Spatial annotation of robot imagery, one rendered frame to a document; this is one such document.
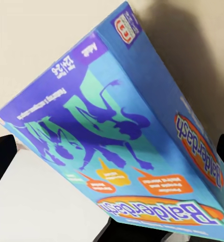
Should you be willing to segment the board game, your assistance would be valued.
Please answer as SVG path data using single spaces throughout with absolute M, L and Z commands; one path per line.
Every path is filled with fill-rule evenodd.
M 0 124 L 117 222 L 224 241 L 224 162 L 127 1 Z

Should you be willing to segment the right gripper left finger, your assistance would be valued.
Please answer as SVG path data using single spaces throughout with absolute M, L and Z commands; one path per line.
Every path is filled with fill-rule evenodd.
M 0 137 L 0 180 L 18 152 L 13 134 Z

